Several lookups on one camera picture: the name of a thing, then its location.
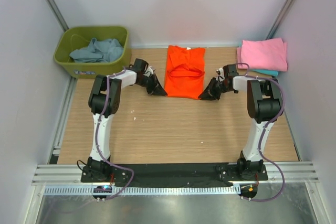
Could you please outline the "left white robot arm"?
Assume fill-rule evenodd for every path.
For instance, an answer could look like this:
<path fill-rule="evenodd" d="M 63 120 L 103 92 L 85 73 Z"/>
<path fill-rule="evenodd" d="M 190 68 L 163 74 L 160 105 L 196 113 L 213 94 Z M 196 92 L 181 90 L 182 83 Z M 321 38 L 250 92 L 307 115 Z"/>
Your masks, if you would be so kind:
<path fill-rule="evenodd" d="M 123 88 L 139 85 L 149 95 L 167 96 L 154 70 L 143 60 L 107 76 L 97 75 L 88 100 L 94 133 L 90 156 L 82 169 L 82 182 L 106 182 L 113 175 L 111 165 L 110 134 L 112 121 L 119 109 Z"/>

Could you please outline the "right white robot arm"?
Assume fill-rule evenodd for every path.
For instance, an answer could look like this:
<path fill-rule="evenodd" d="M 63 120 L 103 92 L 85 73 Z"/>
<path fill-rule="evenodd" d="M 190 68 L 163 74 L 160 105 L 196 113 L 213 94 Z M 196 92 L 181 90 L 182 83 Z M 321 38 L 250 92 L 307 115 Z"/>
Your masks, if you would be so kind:
<path fill-rule="evenodd" d="M 219 165 L 219 177 L 223 181 L 255 180 L 265 177 L 264 148 L 271 128 L 284 111 L 284 95 L 277 79 L 252 77 L 246 70 L 244 75 L 237 71 L 238 64 L 225 65 L 216 70 L 200 100 L 219 100 L 227 92 L 247 94 L 247 112 L 251 127 L 245 147 L 236 164 Z"/>

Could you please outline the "orange t shirt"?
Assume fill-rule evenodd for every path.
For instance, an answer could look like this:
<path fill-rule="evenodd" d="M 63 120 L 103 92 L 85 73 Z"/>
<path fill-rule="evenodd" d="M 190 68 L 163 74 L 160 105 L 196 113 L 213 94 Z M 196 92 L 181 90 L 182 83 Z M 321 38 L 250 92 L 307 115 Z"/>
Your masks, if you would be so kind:
<path fill-rule="evenodd" d="M 205 48 L 168 47 L 164 79 L 168 97 L 198 99 L 203 92 L 204 55 Z"/>

